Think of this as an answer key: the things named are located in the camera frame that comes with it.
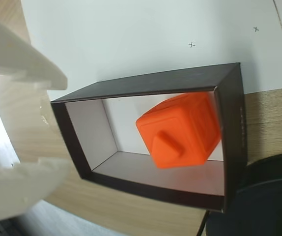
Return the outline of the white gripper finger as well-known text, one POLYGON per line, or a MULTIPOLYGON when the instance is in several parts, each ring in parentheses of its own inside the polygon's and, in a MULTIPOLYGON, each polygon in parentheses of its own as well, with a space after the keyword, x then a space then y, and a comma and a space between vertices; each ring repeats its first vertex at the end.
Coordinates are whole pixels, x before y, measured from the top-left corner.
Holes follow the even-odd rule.
POLYGON ((65 181, 70 166, 62 158, 39 158, 0 167, 0 220, 21 215, 48 197, 65 181))
POLYGON ((0 75, 45 90, 66 90, 68 84, 53 62, 1 23, 0 75))

